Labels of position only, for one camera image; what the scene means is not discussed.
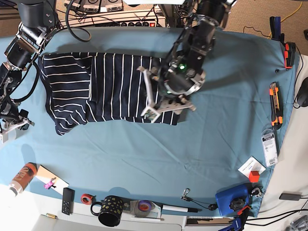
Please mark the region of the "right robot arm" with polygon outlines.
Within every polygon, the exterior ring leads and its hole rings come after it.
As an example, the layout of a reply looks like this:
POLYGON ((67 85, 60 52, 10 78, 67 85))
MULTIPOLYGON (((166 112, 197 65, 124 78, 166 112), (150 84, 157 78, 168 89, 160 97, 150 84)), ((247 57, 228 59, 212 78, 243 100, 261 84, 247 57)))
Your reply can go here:
POLYGON ((6 61, 0 66, 0 142, 4 144, 13 130, 26 130, 34 122, 28 111, 19 110, 20 103, 33 93, 39 78, 36 74, 30 92, 21 99, 11 99, 28 74, 30 67, 38 69, 35 60, 59 28, 59 18, 54 0, 15 0, 21 23, 4 52, 6 61))

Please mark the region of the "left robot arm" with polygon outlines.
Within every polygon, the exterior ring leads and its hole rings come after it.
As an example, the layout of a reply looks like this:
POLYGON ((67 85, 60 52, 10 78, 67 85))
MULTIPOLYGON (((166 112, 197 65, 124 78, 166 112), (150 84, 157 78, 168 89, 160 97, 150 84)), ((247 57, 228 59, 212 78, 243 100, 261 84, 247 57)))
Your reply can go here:
POLYGON ((204 84, 203 63, 215 45, 215 31, 225 28, 234 0, 194 0, 186 25, 159 66, 140 66, 147 93, 141 115, 156 122, 165 113, 181 114, 196 108, 189 96, 204 84))

